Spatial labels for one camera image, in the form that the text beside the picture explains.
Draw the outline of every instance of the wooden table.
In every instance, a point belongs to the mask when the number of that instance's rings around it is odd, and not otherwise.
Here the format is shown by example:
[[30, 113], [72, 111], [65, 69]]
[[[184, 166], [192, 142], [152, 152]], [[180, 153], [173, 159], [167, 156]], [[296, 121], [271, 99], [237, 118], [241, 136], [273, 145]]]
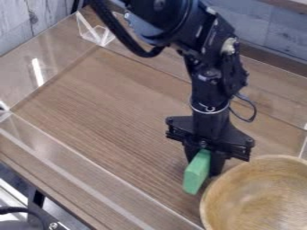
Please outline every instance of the wooden table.
[[[33, 58], [52, 80], [21, 100], [37, 87]], [[243, 91], [260, 113], [252, 124], [232, 122], [256, 140], [253, 157], [299, 156], [307, 80], [247, 57], [243, 63], [251, 72]], [[164, 137], [164, 118], [191, 114], [191, 85], [175, 52], [141, 59], [118, 41], [97, 48], [77, 37], [72, 16], [0, 65], [9, 75], [1, 98], [17, 104], [0, 123], [1, 161], [92, 228], [200, 229], [201, 192], [183, 193], [183, 147]], [[251, 112], [240, 102], [231, 106]], [[237, 163], [228, 161], [225, 170]]]

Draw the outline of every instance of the cable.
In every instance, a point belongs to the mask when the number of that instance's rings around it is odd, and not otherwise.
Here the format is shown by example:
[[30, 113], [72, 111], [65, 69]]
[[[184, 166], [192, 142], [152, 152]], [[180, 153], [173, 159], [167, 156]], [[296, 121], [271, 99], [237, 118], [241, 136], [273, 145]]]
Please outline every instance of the cable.
[[130, 35], [124, 29], [124, 26], [117, 22], [116, 18], [112, 15], [110, 10], [108, 9], [105, 0], [89, 0], [89, 5], [96, 12], [100, 19], [104, 21], [110, 32], [114, 34], [118, 41], [124, 46], [140, 57], [153, 58], [164, 50], [164, 47], [154, 47], [150, 51], [145, 51], [140, 45], [136, 43]]
[[45, 229], [45, 230], [48, 229], [46, 223], [44, 222], [41, 216], [36, 212], [28, 210], [26, 208], [21, 208], [21, 207], [0, 207], [0, 215], [5, 215], [5, 214], [9, 214], [9, 213], [18, 213], [18, 212], [29, 213], [36, 218], [38, 218], [40, 221], [41, 221], [42, 229]]
[[255, 120], [256, 112], [257, 112], [257, 111], [256, 111], [255, 104], [253, 104], [253, 102], [249, 100], [249, 98], [248, 98], [247, 96], [244, 96], [243, 94], [236, 93], [235, 96], [236, 96], [239, 99], [241, 99], [243, 101], [245, 101], [245, 102], [252, 106], [252, 108], [253, 108], [253, 115], [251, 116], [249, 119], [247, 119], [247, 118], [241, 117], [231, 107], [229, 107], [229, 111], [232, 112], [232, 114], [233, 114], [239, 119], [241, 119], [243, 121], [251, 123], [251, 122], [253, 122], [253, 120]]

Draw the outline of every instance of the acrylic corner bracket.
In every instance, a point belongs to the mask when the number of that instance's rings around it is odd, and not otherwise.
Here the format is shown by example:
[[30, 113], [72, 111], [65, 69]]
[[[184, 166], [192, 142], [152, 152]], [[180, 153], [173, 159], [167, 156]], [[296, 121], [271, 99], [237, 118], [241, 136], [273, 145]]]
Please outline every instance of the acrylic corner bracket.
[[114, 39], [108, 27], [100, 25], [92, 27], [80, 12], [76, 12], [76, 22], [80, 36], [84, 40], [93, 42], [96, 45], [105, 47]]

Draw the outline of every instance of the wooden bowl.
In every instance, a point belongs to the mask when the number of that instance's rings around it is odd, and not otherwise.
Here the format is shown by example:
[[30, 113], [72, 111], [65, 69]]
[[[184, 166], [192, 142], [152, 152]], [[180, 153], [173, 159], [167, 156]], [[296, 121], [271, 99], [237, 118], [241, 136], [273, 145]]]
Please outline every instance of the wooden bowl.
[[225, 172], [200, 202], [205, 230], [307, 230], [307, 162], [268, 155]]

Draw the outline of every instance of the gray tile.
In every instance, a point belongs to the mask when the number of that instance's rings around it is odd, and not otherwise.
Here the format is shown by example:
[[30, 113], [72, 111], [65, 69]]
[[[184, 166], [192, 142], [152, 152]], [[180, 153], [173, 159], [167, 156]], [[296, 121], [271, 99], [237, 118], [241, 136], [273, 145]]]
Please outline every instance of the gray tile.
[[269, 24], [265, 47], [307, 60], [307, 31]]
[[204, 0], [204, 3], [264, 21], [269, 21], [273, 10], [272, 5], [255, 0]]
[[265, 43], [265, 34], [268, 30], [268, 21], [255, 18], [247, 14], [240, 14], [221, 7], [212, 7], [225, 18], [236, 29], [236, 35], [240, 39], [248, 40], [253, 44], [263, 46]]
[[273, 9], [271, 23], [307, 32], [307, 15], [287, 9], [277, 7]]

